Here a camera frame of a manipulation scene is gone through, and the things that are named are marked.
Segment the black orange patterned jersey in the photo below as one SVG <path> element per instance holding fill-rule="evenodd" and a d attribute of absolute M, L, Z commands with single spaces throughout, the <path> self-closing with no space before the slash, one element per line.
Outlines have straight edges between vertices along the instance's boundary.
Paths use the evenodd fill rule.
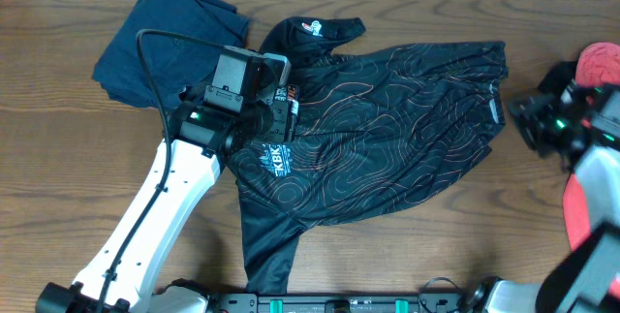
<path fill-rule="evenodd" d="M 299 108 L 291 141 L 250 141 L 228 163 L 249 292 L 285 294 L 305 232 L 427 201 L 480 163 L 504 128 L 503 42 L 337 52 L 364 30 L 358 18 L 295 16 L 263 40 L 261 52 L 290 60 Z"/>

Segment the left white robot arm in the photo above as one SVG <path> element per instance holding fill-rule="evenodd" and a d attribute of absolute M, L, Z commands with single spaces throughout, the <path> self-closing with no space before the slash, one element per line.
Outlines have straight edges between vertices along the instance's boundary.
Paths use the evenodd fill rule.
<path fill-rule="evenodd" d="M 161 294 L 155 285 L 195 206 L 226 160 L 244 143 L 283 141 L 294 130 L 296 100 L 268 100 L 230 112 L 185 102 L 170 115 L 148 176 L 102 249 L 68 287 L 48 283 L 37 313 L 206 312 L 211 297 L 180 280 Z"/>

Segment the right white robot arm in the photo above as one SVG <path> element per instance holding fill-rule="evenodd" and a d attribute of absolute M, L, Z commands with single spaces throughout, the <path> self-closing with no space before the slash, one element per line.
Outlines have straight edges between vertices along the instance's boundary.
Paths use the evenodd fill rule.
<path fill-rule="evenodd" d="M 471 312 L 616 312 L 619 309 L 619 88 L 570 102 L 551 95 L 511 107 L 529 146 L 565 155 L 563 195 L 571 254 L 541 283 L 493 277 L 468 300 Z"/>

